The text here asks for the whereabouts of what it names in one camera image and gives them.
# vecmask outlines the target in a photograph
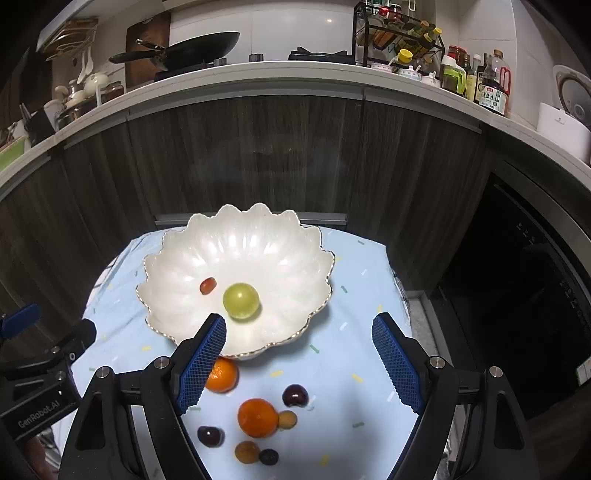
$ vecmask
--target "light blue tablecloth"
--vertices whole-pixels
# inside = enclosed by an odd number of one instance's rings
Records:
[[[135,295],[136,285],[145,280],[142,260],[160,250],[163,233],[132,241],[97,282],[85,311],[96,325],[96,342],[72,368],[81,394],[102,365],[115,372],[138,370],[173,353],[174,344],[145,324],[147,310]],[[220,395],[204,390],[198,405],[183,416],[213,480],[381,480],[408,439],[417,416],[400,403],[371,339],[371,324],[380,311],[389,312],[411,336],[408,311],[386,250],[327,228],[322,228],[322,243],[336,256],[334,293],[308,331],[294,343],[239,362],[240,379],[233,391]],[[275,449],[279,463],[239,463],[234,448],[248,437],[238,427],[238,407],[249,398],[262,397],[284,410],[281,394],[292,383],[305,386],[310,394],[308,407],[293,409],[298,424],[256,441],[261,449]],[[148,474],[162,479],[143,410],[134,407],[133,412]],[[73,414],[54,426],[62,451],[72,421]],[[224,444],[209,449],[199,443],[201,425],[221,427]]]

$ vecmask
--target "spice rack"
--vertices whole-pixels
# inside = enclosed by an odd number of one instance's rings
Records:
[[[380,10],[389,10],[390,14],[395,14],[399,19],[401,19],[401,23],[404,24],[404,28],[398,28],[395,25],[391,25],[389,28],[384,27],[382,25],[370,24],[369,20],[371,16],[377,15],[378,11]],[[374,50],[381,50],[387,51],[391,54],[391,57],[394,57],[402,45],[407,41],[417,42],[418,38],[408,34],[408,31],[411,30],[413,27],[420,25],[420,20],[409,17],[408,15],[404,15],[400,12],[397,12],[392,7],[378,7],[366,2],[359,2],[355,5],[353,10],[353,38],[352,38],[352,55],[353,59],[356,60],[357,64],[361,62],[363,67],[368,66],[368,62],[371,63],[388,63],[388,60],[374,58],[369,56],[370,48],[372,51]],[[382,45],[380,48],[376,48],[374,46],[374,39],[370,35],[370,30],[373,31],[382,31],[388,34],[389,40]],[[427,44],[424,40],[421,41],[421,45],[428,50],[424,53],[414,53],[413,59],[420,59],[423,57],[434,57],[437,54],[444,55],[445,53],[445,45],[443,44],[443,40],[439,37],[439,44],[437,42],[432,42]],[[359,47],[363,47],[363,59],[357,59],[357,49]]]

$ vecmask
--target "dish rack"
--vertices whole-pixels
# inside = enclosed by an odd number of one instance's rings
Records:
[[[77,56],[94,42],[98,23],[98,18],[68,20],[42,46],[46,61]]]

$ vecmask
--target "cutting board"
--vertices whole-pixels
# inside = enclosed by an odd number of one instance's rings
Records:
[[[137,38],[168,47],[170,11],[162,12],[129,27],[125,39],[125,51],[146,50],[145,47],[135,43]],[[136,85],[150,82],[154,80],[154,75],[159,71],[160,69],[155,67],[149,59],[130,61],[125,64],[125,87],[130,89]]]

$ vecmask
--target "orange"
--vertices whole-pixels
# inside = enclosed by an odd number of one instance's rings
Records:
[[[205,388],[215,393],[224,393],[233,389],[238,381],[238,367],[227,358],[219,357],[213,364]]]
[[[251,398],[238,409],[238,424],[244,433],[253,438],[269,436],[277,430],[279,415],[266,400]]]

